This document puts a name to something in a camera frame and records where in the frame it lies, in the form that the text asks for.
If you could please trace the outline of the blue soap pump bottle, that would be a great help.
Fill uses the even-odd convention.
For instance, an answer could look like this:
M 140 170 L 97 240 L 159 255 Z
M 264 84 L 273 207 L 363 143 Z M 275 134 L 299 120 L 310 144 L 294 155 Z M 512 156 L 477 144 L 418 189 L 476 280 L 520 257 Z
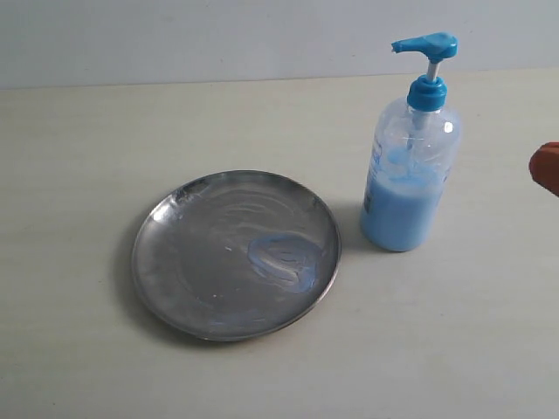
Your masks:
M 458 40 L 436 32 L 392 43 L 394 53 L 426 56 L 425 74 L 376 123 L 360 216 L 363 235 L 387 251 L 410 251 L 427 238 L 461 142 L 459 116 L 446 105 L 440 64 Z

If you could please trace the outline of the blue soap blob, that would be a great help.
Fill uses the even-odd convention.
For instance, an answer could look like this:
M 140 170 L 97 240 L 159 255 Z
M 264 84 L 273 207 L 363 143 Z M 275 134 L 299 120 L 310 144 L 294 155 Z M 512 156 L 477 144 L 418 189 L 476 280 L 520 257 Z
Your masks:
M 317 280 L 321 247 L 297 234 L 272 234 L 253 239 L 247 248 L 252 268 L 285 292 L 309 291 Z

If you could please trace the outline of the round stainless steel plate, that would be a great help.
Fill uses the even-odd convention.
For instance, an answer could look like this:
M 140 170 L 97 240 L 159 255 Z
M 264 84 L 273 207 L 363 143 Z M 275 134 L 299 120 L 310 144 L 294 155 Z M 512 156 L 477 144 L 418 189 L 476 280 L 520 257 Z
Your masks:
M 297 234 L 323 250 L 307 292 L 285 292 L 252 268 L 257 237 Z M 312 190 L 274 173 L 231 170 L 169 192 L 146 216 L 131 254 L 143 305 L 164 324 L 201 340 L 236 342 L 292 325 L 335 281 L 339 225 Z

